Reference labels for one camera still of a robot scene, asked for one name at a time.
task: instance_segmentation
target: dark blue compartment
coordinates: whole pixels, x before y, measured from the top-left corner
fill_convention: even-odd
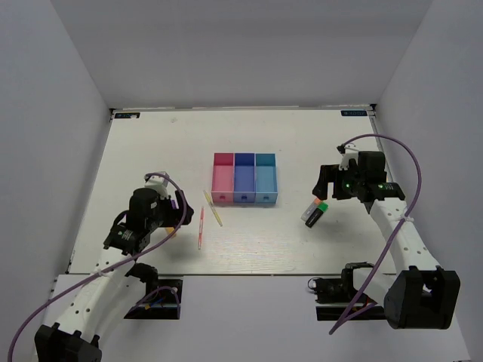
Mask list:
[[[235,153],[235,203],[255,202],[255,154]]]

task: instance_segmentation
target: pink compartment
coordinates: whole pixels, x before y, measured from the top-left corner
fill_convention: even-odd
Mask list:
[[[213,202],[233,202],[233,153],[215,153],[213,162],[213,183],[211,185],[211,197]]]

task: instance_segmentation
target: white table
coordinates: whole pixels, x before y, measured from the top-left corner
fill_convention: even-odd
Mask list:
[[[54,294],[84,275],[59,276]],[[469,355],[456,318],[448,330],[393,330],[386,321],[350,321],[332,336],[317,321],[308,277],[188,276],[178,321],[123,320],[100,344],[103,362],[453,362]],[[143,295],[143,284],[129,293]],[[59,317],[71,293],[48,308]]]
[[[329,200],[329,211],[313,229],[300,220],[314,198],[320,165],[339,163],[336,146],[372,132],[368,117],[342,117],[338,110],[142,112],[137,119],[114,119],[70,272],[93,269],[112,221],[128,208],[133,190],[143,187],[143,175],[160,170],[180,185],[195,210],[192,223],[176,238],[140,260],[160,274],[320,275],[340,273],[347,262],[375,262],[384,240],[357,200]],[[375,139],[357,146],[377,150]],[[219,227],[202,192],[211,190],[215,152],[274,152],[277,204],[218,207]],[[203,205],[203,248],[198,250]],[[152,240],[165,235],[159,229]],[[390,257],[381,270],[395,272]]]

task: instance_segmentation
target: white wall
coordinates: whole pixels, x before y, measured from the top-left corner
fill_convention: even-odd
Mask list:
[[[375,103],[430,0],[52,0],[109,107]]]
[[[380,130],[407,142],[423,169],[414,216],[429,249],[461,278],[458,321],[483,360],[483,2],[436,0],[384,92]],[[397,147],[390,167],[412,196],[414,166]]]
[[[0,2],[0,358],[66,270],[109,111],[48,0]],[[37,319],[14,360],[32,351]]]

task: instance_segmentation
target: pink marker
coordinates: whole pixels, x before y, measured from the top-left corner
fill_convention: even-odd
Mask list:
[[[199,234],[198,234],[198,250],[202,248],[202,237],[203,237],[203,220],[205,219],[205,208],[202,207],[202,213],[199,217]]]

